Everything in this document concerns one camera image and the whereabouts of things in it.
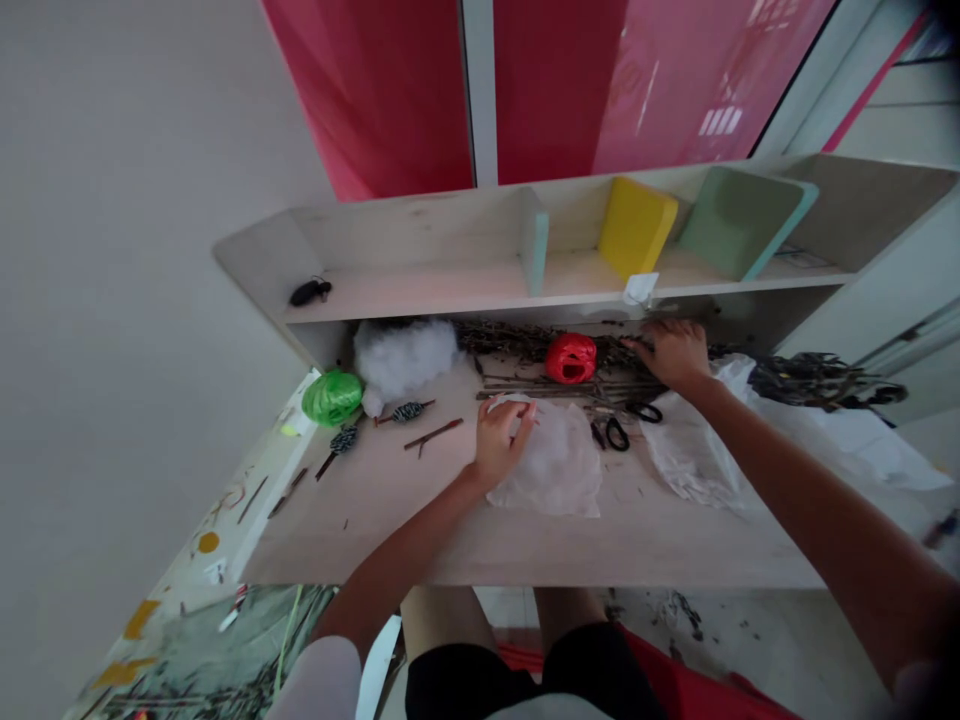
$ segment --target forearm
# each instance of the forearm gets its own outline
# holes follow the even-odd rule
[[[483,498],[467,465],[450,485],[404,523],[353,572],[327,607],[311,641],[327,635],[351,640],[365,661],[373,641],[430,566],[460,522]]]
[[[721,383],[687,393],[833,593],[888,687],[929,658],[960,586],[909,536]]]

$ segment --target person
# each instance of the person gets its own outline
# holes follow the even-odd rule
[[[869,502],[793,445],[714,379],[699,325],[644,327],[653,350],[624,340],[665,385],[688,400],[729,448],[744,475],[823,578],[873,666],[894,691],[942,655],[960,585]],[[589,591],[535,588],[543,681],[510,671],[471,588],[418,586],[486,493],[517,464],[536,404],[480,407],[476,459],[383,542],[321,616],[270,720],[348,720],[362,663],[400,606],[410,720],[663,718],[623,636]],[[521,418],[516,437],[510,428]]]

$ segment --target black and white yarn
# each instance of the black and white yarn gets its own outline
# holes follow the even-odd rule
[[[390,416],[393,418],[394,422],[405,423],[413,420],[415,417],[420,415],[423,412],[423,403],[419,403],[416,400],[412,402],[404,403],[396,410],[393,411],[393,414]]]
[[[357,426],[347,425],[330,441],[330,452],[343,455],[357,444]]]

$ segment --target red yarn ball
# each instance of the red yarn ball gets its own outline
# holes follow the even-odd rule
[[[564,385],[586,382],[597,369],[597,346],[592,338],[564,333],[547,350],[547,376]]]

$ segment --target leg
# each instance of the leg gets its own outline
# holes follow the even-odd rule
[[[408,720],[483,720],[536,695],[530,675],[511,672],[497,653],[473,588],[415,587],[400,615]]]
[[[586,588],[534,588],[533,595],[540,617],[544,657],[550,654],[557,640],[571,630],[606,622],[603,605]]]
[[[613,720],[666,714],[626,638],[583,588],[534,588],[543,635],[543,688],[583,698]]]
[[[465,643],[497,652],[493,630],[471,587],[413,588],[400,604],[411,662],[442,645]]]

